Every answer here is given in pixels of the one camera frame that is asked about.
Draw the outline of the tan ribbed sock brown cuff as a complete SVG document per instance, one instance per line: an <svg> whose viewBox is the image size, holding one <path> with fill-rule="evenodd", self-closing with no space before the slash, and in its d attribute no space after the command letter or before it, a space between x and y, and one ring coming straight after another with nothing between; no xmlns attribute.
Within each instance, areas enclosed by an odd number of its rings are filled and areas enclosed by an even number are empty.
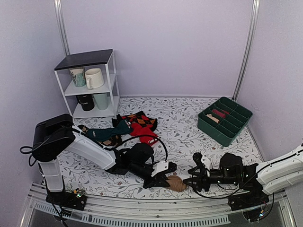
<svg viewBox="0 0 303 227"><path fill-rule="evenodd" d="M172 191L183 192L187 188L187 185L184 184L182 179L177 175L168 176L166 181L169 184L168 189Z"/></svg>

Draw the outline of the green divided storage box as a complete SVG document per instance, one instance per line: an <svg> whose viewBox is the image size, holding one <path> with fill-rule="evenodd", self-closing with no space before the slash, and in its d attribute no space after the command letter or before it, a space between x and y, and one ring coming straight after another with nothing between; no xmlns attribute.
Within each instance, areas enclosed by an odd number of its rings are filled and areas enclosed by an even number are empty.
<svg viewBox="0 0 303 227"><path fill-rule="evenodd" d="M212 109L225 110L230 114L223 119L214 114ZM220 122L214 122L206 116L207 114L211 114ZM223 96L198 114L197 128L222 146L228 147L248 124L252 116L252 111Z"/></svg>

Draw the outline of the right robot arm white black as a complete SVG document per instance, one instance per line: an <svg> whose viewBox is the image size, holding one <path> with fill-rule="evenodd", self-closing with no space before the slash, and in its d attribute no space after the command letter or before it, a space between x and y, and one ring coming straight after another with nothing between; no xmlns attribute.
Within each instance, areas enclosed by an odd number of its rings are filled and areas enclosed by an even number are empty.
<svg viewBox="0 0 303 227"><path fill-rule="evenodd" d="M255 206L263 199L285 187L303 181L303 145L273 160L246 166L240 156L225 153L218 169L212 169L210 159L196 152L196 166L189 169L190 178L183 183L195 192L209 191L211 184L234 184L239 190L249 191L245 195L248 206Z"/></svg>

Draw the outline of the red sock white trim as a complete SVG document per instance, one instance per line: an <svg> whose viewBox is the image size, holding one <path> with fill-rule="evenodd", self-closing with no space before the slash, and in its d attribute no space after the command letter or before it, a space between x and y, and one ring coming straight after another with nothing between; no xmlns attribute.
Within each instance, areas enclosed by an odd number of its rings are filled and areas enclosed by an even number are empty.
<svg viewBox="0 0 303 227"><path fill-rule="evenodd" d="M141 143L146 143L150 146L158 142L158 136L151 131L149 127L142 127L140 124L133 122L131 123L133 131L130 133L132 137L139 136Z"/></svg>

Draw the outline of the floral patterned table mat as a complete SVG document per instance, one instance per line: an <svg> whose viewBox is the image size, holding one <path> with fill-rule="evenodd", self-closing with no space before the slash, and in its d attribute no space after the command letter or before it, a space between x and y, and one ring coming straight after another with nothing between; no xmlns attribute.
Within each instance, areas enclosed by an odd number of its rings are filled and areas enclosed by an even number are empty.
<svg viewBox="0 0 303 227"><path fill-rule="evenodd" d="M208 157L213 168L227 152L242 158L245 165L262 162L254 141L243 129L228 147L224 147L197 127L198 114L214 102L213 98L125 97L120 99L119 113L128 115L143 111L156 118L156 134L161 142L154 144L155 160L167 159L177 164L174 175L188 178L195 166L192 156L200 152ZM65 188L82 188L88 194L127 199L188 199L196 197L191 188L174 192L166 188L143 188L143 181L132 173L112 175L93 162L71 152L58 156Z"/></svg>

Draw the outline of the argyle brown orange sock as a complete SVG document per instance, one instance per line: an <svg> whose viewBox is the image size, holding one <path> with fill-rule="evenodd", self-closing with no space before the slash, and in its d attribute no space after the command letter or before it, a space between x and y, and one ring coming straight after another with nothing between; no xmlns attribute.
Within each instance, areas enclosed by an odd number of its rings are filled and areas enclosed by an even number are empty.
<svg viewBox="0 0 303 227"><path fill-rule="evenodd" d="M130 123L139 124L142 127L148 127L151 131L155 131L158 126L158 119L146 116L143 111L131 115L124 115L122 116L122 119L127 120Z"/></svg>

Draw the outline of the rolled beige sock in box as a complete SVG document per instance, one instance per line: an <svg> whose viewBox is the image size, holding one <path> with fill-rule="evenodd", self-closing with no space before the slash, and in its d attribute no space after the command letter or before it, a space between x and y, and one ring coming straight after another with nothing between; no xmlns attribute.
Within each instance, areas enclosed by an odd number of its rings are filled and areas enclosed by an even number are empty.
<svg viewBox="0 0 303 227"><path fill-rule="evenodd" d="M213 120L214 122L216 122L216 123L219 123L219 122L220 122L219 119L215 118L215 117L212 116L211 114L207 114L206 116L207 116L208 118L210 118L211 120Z"/></svg>

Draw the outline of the rolled red sock in box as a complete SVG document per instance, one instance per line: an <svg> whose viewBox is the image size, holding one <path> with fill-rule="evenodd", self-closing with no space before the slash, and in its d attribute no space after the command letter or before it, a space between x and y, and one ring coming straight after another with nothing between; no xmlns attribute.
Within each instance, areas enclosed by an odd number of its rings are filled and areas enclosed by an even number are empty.
<svg viewBox="0 0 303 227"><path fill-rule="evenodd" d="M212 112L223 119L225 119L230 114L228 111L217 109L212 109Z"/></svg>

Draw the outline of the pale green mug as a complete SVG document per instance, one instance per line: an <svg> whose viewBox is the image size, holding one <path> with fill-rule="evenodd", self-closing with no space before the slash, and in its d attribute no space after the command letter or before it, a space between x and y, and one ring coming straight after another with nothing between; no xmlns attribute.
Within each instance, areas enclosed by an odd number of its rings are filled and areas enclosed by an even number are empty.
<svg viewBox="0 0 303 227"><path fill-rule="evenodd" d="M94 94L93 97L99 110L106 110L108 108L108 100L106 93Z"/></svg>

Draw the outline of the black mug white text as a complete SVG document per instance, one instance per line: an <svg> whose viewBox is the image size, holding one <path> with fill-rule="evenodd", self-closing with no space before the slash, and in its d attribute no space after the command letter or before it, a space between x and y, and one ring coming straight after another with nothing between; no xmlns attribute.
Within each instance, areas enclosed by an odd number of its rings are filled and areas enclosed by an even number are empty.
<svg viewBox="0 0 303 227"><path fill-rule="evenodd" d="M87 112L94 109L95 104L93 101L93 96L91 94L77 95L76 98L83 111Z"/></svg>

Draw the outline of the cream ceramic mug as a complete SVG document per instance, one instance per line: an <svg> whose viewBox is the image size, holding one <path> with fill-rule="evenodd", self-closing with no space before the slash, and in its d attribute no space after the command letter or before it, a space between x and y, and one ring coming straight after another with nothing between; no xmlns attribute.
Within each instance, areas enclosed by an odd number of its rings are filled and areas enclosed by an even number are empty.
<svg viewBox="0 0 303 227"><path fill-rule="evenodd" d="M92 68L85 71L87 88L92 90L104 85L104 78L100 68Z"/></svg>

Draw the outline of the aluminium front rail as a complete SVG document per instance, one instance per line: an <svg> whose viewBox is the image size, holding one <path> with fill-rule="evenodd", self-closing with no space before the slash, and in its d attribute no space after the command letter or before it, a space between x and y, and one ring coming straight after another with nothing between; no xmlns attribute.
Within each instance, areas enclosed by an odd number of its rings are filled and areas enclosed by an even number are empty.
<svg viewBox="0 0 303 227"><path fill-rule="evenodd" d="M148 199L87 195L83 211L68 209L70 227L299 227L285 192L266 204L267 214L257 219L261 206L232 210L227 199L201 197Z"/></svg>

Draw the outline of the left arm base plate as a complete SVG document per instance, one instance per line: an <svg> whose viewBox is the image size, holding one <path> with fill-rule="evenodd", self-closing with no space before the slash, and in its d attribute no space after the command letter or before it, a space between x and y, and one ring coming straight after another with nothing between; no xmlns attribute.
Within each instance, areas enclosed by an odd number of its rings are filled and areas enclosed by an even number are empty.
<svg viewBox="0 0 303 227"><path fill-rule="evenodd" d="M58 205L60 208L70 208L84 211L87 196L84 195L83 190L77 188L72 192L67 192L64 186L60 192L51 192L47 181L45 182L45 186L47 191L47 202L53 205Z"/></svg>

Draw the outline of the right aluminium corner post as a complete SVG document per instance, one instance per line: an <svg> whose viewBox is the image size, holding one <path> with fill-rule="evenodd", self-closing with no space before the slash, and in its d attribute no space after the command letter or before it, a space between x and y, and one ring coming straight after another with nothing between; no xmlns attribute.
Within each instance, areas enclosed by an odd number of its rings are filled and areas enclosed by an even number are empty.
<svg viewBox="0 0 303 227"><path fill-rule="evenodd" d="M236 82L236 87L232 95L232 100L237 101L241 92L241 87L244 82L244 77L246 73L246 69L249 62L250 52L253 46L254 35L258 23L258 13L260 7L260 0L253 0L252 1L252 10L250 15L250 24L249 30L247 35L247 41L244 49L244 54L241 62L241 67L238 75L238 79Z"/></svg>

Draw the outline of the left aluminium corner post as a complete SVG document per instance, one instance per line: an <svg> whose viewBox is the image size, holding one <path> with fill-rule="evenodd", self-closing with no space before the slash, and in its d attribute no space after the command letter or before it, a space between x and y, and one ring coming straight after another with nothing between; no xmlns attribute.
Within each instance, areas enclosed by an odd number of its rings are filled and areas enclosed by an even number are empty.
<svg viewBox="0 0 303 227"><path fill-rule="evenodd" d="M62 42L62 47L65 56L70 54L66 29L65 29L65 22L63 17L63 10L62 10L62 1L61 0L54 0L54 9L55 9L55 15L57 20L57 25L59 29L59 34Z"/></svg>

